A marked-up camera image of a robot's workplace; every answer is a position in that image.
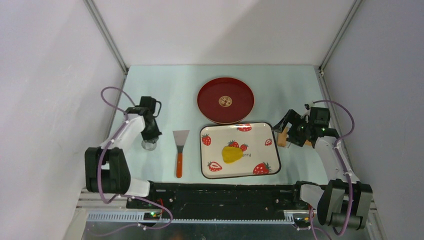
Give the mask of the wooden dough roller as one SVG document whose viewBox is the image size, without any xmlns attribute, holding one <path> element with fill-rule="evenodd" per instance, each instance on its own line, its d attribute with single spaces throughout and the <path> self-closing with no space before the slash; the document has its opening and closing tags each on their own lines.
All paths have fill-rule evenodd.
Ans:
<svg viewBox="0 0 424 240">
<path fill-rule="evenodd" d="M 289 145 L 298 147 L 312 147 L 312 143 L 306 138 L 302 130 L 297 127 L 285 127 L 281 133 L 277 134 L 277 145 L 288 148 Z"/>
</svg>

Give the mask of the white strawberry rectangular tray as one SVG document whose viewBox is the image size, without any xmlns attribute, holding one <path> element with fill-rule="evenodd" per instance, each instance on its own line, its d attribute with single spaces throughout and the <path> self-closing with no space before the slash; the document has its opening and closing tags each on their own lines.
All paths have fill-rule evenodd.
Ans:
<svg viewBox="0 0 424 240">
<path fill-rule="evenodd" d="M 200 133 L 201 172 L 207 179 L 275 175 L 282 167 L 272 127 L 267 122 L 206 126 Z M 236 147 L 243 157 L 224 163 L 224 147 Z"/>
</svg>

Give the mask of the yellow dough piece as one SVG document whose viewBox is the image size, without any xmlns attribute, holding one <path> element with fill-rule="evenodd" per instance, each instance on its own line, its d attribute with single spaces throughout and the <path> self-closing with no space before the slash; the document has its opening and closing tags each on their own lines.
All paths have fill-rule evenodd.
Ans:
<svg viewBox="0 0 424 240">
<path fill-rule="evenodd" d="M 221 152 L 222 160 L 226 164 L 234 163 L 243 157 L 243 151 L 238 147 L 225 146 Z"/>
</svg>

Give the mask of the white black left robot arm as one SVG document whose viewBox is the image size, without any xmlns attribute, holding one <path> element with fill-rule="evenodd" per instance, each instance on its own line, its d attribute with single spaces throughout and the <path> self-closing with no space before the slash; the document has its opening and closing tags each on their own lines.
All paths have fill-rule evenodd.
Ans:
<svg viewBox="0 0 424 240">
<path fill-rule="evenodd" d="M 150 182 L 131 176 L 125 153 L 137 137 L 141 146 L 153 151 L 162 134 L 156 122 L 156 106 L 161 102 L 143 96 L 139 105 L 128 107 L 118 130 L 98 147 L 89 147 L 84 153 L 86 189 L 92 193 L 139 197 L 145 208 L 153 208 L 158 194 L 150 190 Z"/>
</svg>

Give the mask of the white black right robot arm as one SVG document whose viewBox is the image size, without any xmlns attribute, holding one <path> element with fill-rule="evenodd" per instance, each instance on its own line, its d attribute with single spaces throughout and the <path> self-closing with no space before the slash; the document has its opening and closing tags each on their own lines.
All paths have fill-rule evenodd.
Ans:
<svg viewBox="0 0 424 240">
<path fill-rule="evenodd" d="M 272 130 L 282 133 L 290 125 L 287 142 L 298 147 L 310 142 L 322 161 L 328 183 L 299 183 L 298 191 L 290 196 L 291 204 L 297 209 L 312 206 L 319 223 L 333 227 L 339 234 L 347 229 L 361 230 L 367 223 L 373 190 L 352 170 L 338 131 L 330 127 L 330 110 L 316 106 L 306 109 L 303 115 L 289 109 Z"/>
</svg>

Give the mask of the red round tray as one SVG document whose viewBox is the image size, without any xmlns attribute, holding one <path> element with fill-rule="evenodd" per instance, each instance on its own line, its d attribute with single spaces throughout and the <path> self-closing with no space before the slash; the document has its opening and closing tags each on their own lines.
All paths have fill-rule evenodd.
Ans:
<svg viewBox="0 0 424 240">
<path fill-rule="evenodd" d="M 196 103 L 209 121 L 228 125 L 241 122 L 251 113 L 255 96 L 245 82 L 234 77 L 218 77 L 200 88 Z"/>
</svg>

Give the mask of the aluminium frame rail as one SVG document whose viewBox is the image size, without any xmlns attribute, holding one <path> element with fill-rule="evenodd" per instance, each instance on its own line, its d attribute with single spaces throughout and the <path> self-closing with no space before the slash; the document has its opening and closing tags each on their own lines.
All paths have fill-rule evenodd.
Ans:
<svg viewBox="0 0 424 240">
<path fill-rule="evenodd" d="M 156 189 L 147 201 L 126 197 L 104 204 L 97 193 L 82 191 L 76 207 L 95 221 L 172 221 L 174 223 L 294 223 L 294 215 L 309 208 L 288 186 L 169 185 Z"/>
</svg>

